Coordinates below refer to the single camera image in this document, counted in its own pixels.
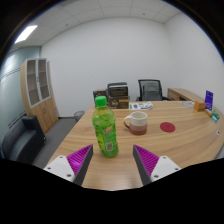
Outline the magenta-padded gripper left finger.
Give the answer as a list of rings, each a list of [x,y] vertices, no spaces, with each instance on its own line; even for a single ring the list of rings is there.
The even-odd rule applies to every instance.
[[[92,156],[93,145],[88,145],[68,156],[59,155],[44,170],[81,186]]]

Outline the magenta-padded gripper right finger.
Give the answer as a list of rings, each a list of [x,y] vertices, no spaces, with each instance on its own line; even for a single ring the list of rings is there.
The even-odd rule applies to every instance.
[[[143,185],[180,170],[180,167],[169,157],[157,156],[138,145],[133,146],[133,156]]]

